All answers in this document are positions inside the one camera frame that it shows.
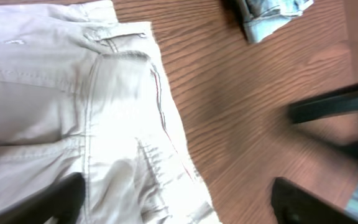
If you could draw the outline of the beige khaki shorts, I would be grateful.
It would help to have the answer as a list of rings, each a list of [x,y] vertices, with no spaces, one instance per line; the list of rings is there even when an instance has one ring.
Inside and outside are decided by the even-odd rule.
[[[0,6],[0,215],[74,173],[78,223],[219,223],[149,22]]]

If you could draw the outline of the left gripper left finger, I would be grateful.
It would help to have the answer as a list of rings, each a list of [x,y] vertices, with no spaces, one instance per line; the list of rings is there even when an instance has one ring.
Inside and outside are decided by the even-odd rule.
[[[85,179],[75,172],[0,212],[0,224],[75,224],[85,201]]]

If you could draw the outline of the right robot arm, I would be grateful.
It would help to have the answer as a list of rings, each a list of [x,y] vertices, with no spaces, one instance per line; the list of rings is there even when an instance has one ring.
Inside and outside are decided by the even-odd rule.
[[[358,160],[358,83],[286,106],[291,124],[315,122],[301,132]]]

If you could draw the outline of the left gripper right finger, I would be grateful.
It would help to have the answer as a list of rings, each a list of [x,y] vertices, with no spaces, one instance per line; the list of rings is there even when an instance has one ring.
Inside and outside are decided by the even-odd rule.
[[[358,224],[358,218],[284,177],[274,178],[270,203],[279,224]]]

